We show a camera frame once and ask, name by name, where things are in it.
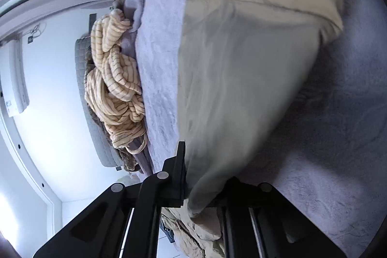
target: crumpled fabric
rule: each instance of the crumpled fabric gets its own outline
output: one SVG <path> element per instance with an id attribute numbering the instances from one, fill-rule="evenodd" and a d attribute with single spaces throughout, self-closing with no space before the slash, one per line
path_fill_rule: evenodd
<path id="1" fill-rule="evenodd" d="M 113 146 L 138 154 L 148 142 L 141 83 L 136 60 L 123 55 L 119 46 L 122 33 L 129 28 L 130 21 L 120 9 L 95 21 L 91 52 L 96 68 L 87 75 L 85 99 L 104 122 Z M 140 136 L 144 136 L 140 147 L 128 148 L 128 144 Z"/>
<path id="2" fill-rule="evenodd" d="M 162 208 L 161 220 L 174 233 L 179 249 L 189 258 L 223 258 L 224 245 L 215 208 L 203 211 L 206 225 L 192 221 L 187 201 L 181 208 Z"/>
<path id="3" fill-rule="evenodd" d="M 95 68 L 92 56 L 91 56 L 91 47 L 89 46 L 87 52 L 86 52 L 86 60 L 85 60 L 85 75 L 84 75 L 84 86 L 86 86 L 88 74 L 90 71 L 92 71 Z M 93 121 L 98 125 L 99 128 L 103 131 L 104 135 L 106 136 L 107 142 L 113 146 L 112 140 L 110 139 L 110 133 L 105 128 L 105 124 L 98 118 L 96 113 L 90 108 L 90 105 L 88 105 L 88 111 L 93 119 Z M 143 173 L 143 170 L 141 166 L 139 165 L 138 161 L 136 161 L 136 158 L 128 152 L 125 148 L 115 148 L 117 155 L 121 158 L 123 161 L 123 168 L 127 172 L 136 172 L 139 171 L 140 173 Z"/>
<path id="4" fill-rule="evenodd" d="M 125 18 L 132 23 L 132 27 L 126 30 L 121 37 L 122 53 L 136 58 L 135 41 L 137 30 L 141 25 L 144 0 L 116 0 L 116 5 L 122 9 Z"/>

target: air conditioner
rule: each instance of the air conditioner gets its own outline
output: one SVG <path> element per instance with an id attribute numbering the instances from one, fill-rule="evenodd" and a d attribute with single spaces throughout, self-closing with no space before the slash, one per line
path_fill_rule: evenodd
<path id="1" fill-rule="evenodd" d="M 28 96 L 18 40 L 11 40 L 0 47 L 0 82 L 9 117 L 19 115 L 28 106 Z"/>

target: black metal frame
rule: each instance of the black metal frame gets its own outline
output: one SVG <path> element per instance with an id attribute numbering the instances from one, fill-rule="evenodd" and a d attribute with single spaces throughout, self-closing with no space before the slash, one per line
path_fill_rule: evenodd
<path id="1" fill-rule="evenodd" d="M 161 207 L 183 205 L 185 143 L 167 159 L 163 171 L 142 184 L 113 184 L 73 221 L 49 240 L 34 258 L 117 258 L 124 242 L 123 258 L 155 258 Z M 221 213 L 227 258 L 344 258 L 344 253 L 274 188 L 230 179 L 208 205 Z M 304 222 L 306 234 L 291 244 L 286 239 L 284 217 Z"/>

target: bedsheet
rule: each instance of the bedsheet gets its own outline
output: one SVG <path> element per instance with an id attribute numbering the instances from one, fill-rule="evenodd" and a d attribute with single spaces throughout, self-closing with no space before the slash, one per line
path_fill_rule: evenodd
<path id="1" fill-rule="evenodd" d="M 145 0 L 136 53 L 154 171 L 175 154 L 185 0 Z M 320 50 L 299 95 L 239 178 L 272 183 L 350 258 L 387 213 L 387 9 L 346 0 L 344 33 Z"/>

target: cable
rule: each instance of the cable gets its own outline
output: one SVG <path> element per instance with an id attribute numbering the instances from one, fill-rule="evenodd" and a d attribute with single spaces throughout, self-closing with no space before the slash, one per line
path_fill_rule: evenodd
<path id="1" fill-rule="evenodd" d="M 32 38 L 37 38 L 39 36 L 42 35 L 43 31 L 40 30 L 40 23 L 38 23 L 35 27 L 33 27 L 31 30 L 29 30 L 28 32 L 24 33 L 22 36 L 25 36 L 25 35 L 28 35 L 28 34 L 31 34 L 32 35 Z"/>

